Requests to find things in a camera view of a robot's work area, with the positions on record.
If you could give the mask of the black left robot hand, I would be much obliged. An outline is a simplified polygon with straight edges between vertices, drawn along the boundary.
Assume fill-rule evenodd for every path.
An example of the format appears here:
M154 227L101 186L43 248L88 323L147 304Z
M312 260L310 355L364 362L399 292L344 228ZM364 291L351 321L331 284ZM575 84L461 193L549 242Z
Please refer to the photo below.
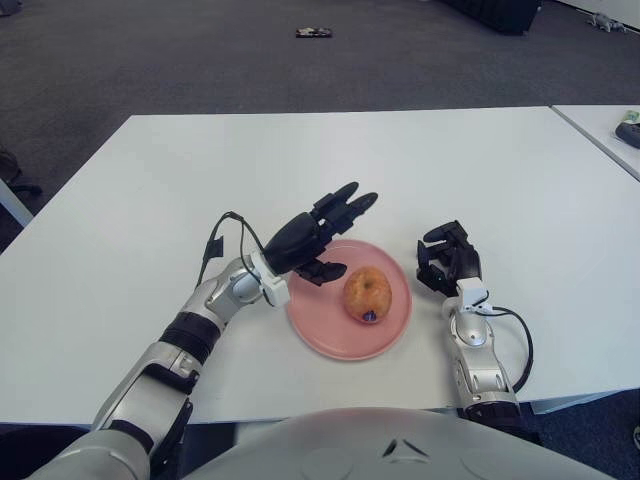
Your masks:
M295 272L316 286L341 278L347 266L323 262L319 256L335 235L351 229L354 221L378 199L378 194L371 192L350 201L358 187L358 182L344 185L315 202L311 211L298 214L282 227L263 250L271 270L278 275Z

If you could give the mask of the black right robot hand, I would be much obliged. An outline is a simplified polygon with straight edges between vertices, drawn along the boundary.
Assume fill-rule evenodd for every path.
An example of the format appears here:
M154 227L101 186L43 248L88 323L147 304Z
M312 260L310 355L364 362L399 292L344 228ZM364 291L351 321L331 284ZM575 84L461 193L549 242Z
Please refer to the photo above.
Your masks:
M482 278L479 253L457 220L427 232L417 242L417 260L417 280L446 297L458 295L458 280Z

